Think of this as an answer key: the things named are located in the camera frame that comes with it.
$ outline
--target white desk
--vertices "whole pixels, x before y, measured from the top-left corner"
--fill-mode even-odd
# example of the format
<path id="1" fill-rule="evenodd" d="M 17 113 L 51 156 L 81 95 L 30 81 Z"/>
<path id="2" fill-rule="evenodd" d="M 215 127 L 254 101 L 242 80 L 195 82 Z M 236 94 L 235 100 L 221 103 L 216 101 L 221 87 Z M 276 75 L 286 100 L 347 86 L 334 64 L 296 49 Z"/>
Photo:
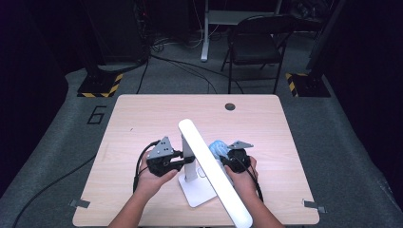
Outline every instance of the white desk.
<path id="1" fill-rule="evenodd" d="M 224 106 L 232 103 L 235 110 Z M 179 121 L 191 119 L 205 142 L 254 145 L 247 153 L 258 160 L 264 202 L 283 224 L 316 224 L 316 209 L 288 123 L 275 95 L 123 95 L 120 96 L 92 166 L 76 226 L 107 226 L 132 194 L 136 162 L 151 142 L 168 136 L 182 150 Z M 165 184 L 144 208 L 141 226 L 231 226 L 220 200 L 192 208 L 178 176 Z"/>
<path id="2" fill-rule="evenodd" d="M 258 11 L 228 11 L 228 10 L 210 10 L 208 8 L 208 0 L 205 0 L 204 8 L 204 42 L 202 44 L 201 61 L 206 62 L 208 58 L 209 47 L 209 31 L 208 27 L 212 25 L 237 25 L 241 20 L 255 15 L 278 14 L 282 0 L 278 0 L 276 10 L 274 12 L 258 12 Z"/>

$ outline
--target yellow black striped tape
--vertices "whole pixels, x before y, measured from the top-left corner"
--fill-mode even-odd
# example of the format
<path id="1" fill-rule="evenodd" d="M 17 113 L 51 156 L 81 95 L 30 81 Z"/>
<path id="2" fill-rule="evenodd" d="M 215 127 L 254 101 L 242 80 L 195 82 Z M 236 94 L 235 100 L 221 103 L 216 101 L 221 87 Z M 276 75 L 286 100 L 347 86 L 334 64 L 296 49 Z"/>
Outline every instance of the yellow black striped tape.
<path id="1" fill-rule="evenodd" d="M 297 73 L 297 74 L 296 73 L 286 73 L 285 74 L 285 78 L 287 79 L 288 86 L 290 87 L 293 97 L 298 97 L 297 88 L 294 85 L 294 81 L 293 81 L 293 75 L 296 75 L 296 76 L 308 76 L 308 75 L 303 74 L 303 73 Z"/>
<path id="2" fill-rule="evenodd" d="M 94 98 L 94 97 L 113 97 L 115 94 L 116 90 L 118 90 L 119 83 L 121 82 L 122 78 L 124 77 L 123 74 L 120 74 L 116 77 L 115 82 L 113 83 L 112 88 L 108 93 L 78 93 L 77 97 L 88 97 L 88 98 Z"/>

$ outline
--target gray mat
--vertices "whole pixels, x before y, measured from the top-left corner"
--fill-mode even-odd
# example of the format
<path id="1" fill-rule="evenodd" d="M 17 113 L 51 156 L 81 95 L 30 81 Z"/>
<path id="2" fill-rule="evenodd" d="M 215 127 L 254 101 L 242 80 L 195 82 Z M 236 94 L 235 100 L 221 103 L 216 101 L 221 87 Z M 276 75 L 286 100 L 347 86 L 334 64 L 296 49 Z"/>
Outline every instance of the gray mat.
<path id="1" fill-rule="evenodd" d="M 162 53 L 169 59 L 185 61 L 219 71 L 225 55 L 225 38 L 211 42 L 209 60 L 201 63 L 202 47 L 165 46 Z M 314 199 L 327 208 L 315 227 L 403 227 L 403 214 L 394 203 L 387 182 L 374 167 L 357 139 L 335 94 L 331 98 L 294 98 L 285 80 L 286 72 L 304 73 L 314 40 L 294 35 L 286 51 L 278 83 L 278 96 L 283 105 L 297 151 Z M 120 68 L 126 66 L 106 66 Z M 11 227 L 18 213 L 36 193 L 51 182 L 91 158 L 98 150 L 116 99 L 121 94 L 137 91 L 145 66 L 127 72 L 112 98 L 78 98 L 77 88 L 86 76 L 84 70 L 68 74 L 66 101 L 33 151 L 27 163 L 0 199 L 0 226 Z M 217 90 L 226 93 L 225 77 L 200 69 Z M 240 70 L 240 74 L 252 73 Z M 264 73 L 274 71 L 267 66 Z M 266 94 L 274 81 L 242 82 L 245 93 Z M 140 89 L 142 94 L 215 93 L 212 86 L 176 66 L 154 58 Z M 240 90 L 233 84 L 233 93 Z M 87 124 L 93 109 L 104 113 L 100 124 Z M 52 185 L 27 208 L 17 227 L 73 227 L 75 208 L 68 206 L 79 199 L 86 184 L 92 161 Z"/>

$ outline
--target blue glove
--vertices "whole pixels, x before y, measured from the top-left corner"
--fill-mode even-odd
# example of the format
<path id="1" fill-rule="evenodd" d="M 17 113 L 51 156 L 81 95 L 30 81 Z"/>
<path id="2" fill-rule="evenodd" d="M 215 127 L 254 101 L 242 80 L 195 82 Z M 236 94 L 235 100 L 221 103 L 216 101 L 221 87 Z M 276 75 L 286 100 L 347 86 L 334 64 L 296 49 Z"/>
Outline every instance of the blue glove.
<path id="1" fill-rule="evenodd" d="M 220 156 L 224 156 L 228 159 L 227 153 L 230 149 L 223 141 L 214 141 L 208 146 L 208 148 L 216 160 L 220 160 Z"/>

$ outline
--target chair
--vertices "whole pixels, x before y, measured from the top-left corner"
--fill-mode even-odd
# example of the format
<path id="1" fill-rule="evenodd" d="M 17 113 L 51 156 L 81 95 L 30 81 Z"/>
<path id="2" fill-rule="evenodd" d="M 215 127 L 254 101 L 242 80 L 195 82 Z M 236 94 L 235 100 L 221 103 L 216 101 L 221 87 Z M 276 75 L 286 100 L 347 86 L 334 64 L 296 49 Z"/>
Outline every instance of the chair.
<path id="1" fill-rule="evenodd" d="M 263 69 L 266 64 L 278 64 L 276 78 L 259 80 L 276 79 L 273 90 L 276 93 L 287 39 L 294 32 L 296 21 L 289 14 L 260 15 L 246 18 L 234 27 L 228 36 L 228 51 L 221 66 L 223 71 L 225 64 L 229 63 L 228 94 L 231 93 L 233 65 L 262 65 L 260 69 Z"/>

